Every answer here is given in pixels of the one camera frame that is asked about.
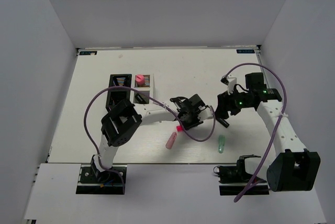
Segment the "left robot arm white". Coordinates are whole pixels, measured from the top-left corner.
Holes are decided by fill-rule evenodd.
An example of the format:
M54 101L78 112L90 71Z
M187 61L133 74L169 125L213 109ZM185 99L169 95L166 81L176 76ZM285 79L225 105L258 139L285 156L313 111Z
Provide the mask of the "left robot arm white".
M91 159L92 174L98 182L104 183L117 176L119 172L113 168L117 150L132 138L140 125L177 121L183 130L190 130L213 117L212 108L197 94L191 98L171 98L166 103L151 97L149 100L152 103L134 104L125 98L113 105L101 119L101 141Z

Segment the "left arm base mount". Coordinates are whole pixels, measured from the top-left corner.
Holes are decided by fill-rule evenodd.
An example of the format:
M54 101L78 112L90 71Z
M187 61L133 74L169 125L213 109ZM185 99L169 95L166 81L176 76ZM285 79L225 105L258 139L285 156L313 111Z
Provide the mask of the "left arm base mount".
M117 174L104 172L97 178L90 165L81 165L75 193L77 195L123 195L125 188Z

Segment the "pink black highlighter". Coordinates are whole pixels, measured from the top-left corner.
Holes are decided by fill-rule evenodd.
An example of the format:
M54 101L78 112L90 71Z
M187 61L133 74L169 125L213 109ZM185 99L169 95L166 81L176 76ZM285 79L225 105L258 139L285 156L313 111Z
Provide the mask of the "pink black highlighter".
M182 128L182 126L177 126L176 130L177 130L177 132L181 132L181 131L183 131L183 128Z

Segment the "pink capped clear tube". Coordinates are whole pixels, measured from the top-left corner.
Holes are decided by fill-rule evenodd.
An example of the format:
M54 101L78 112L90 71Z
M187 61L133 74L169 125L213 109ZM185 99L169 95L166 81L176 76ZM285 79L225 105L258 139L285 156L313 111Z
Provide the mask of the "pink capped clear tube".
M138 87L145 85L145 79L142 74L138 74L135 76L135 83Z

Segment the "green black highlighter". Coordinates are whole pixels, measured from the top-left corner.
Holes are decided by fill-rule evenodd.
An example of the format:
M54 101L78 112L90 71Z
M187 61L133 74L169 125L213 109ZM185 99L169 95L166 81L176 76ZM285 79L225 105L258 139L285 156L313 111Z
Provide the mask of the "green black highlighter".
M134 95L134 102L137 104L147 104L147 101L139 93Z

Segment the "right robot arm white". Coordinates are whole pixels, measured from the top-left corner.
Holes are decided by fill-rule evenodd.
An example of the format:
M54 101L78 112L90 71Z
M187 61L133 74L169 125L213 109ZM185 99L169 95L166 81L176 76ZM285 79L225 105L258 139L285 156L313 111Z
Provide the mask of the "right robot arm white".
M223 77L227 91L217 96L215 117L224 123L244 108L253 108L263 120L271 137L275 158L261 162L258 155L243 155L237 161L237 177L247 182L267 181L274 192L310 191L319 170L320 156L309 151L282 112L284 102L277 89L268 88L263 73L245 75L246 89L239 92L237 79Z

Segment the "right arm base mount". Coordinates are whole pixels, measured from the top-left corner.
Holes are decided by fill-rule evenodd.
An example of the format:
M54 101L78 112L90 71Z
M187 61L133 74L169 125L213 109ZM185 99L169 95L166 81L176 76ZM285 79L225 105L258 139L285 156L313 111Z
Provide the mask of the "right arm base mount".
M220 196L237 196L243 190L252 177L252 174L245 171L245 160L252 161L254 158L258 161L261 157L254 154L243 155L238 158L235 165L218 165L213 168L213 173L219 177ZM256 183L256 185L249 189L245 195L270 194L266 181L256 177L252 183Z

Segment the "orange black highlighter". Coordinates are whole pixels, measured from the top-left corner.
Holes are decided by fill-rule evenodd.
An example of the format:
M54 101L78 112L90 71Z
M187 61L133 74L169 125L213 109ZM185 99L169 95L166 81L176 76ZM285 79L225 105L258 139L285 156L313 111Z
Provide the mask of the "orange black highlighter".
M224 120L224 119L222 119L222 118L217 118L216 119L221 125L223 125L225 128L228 128L229 126L230 126L230 124L226 121L226 120Z

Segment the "pink translucent small tube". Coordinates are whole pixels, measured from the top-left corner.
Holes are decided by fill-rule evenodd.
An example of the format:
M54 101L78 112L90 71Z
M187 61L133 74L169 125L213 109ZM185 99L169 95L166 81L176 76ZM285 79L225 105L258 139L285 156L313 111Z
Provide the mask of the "pink translucent small tube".
M174 144L174 142L176 140L176 137L177 137L177 133L176 132L172 132L172 134L170 135L167 143L165 144L165 147L167 149L169 149L169 150L172 149L172 146L173 146L173 144Z

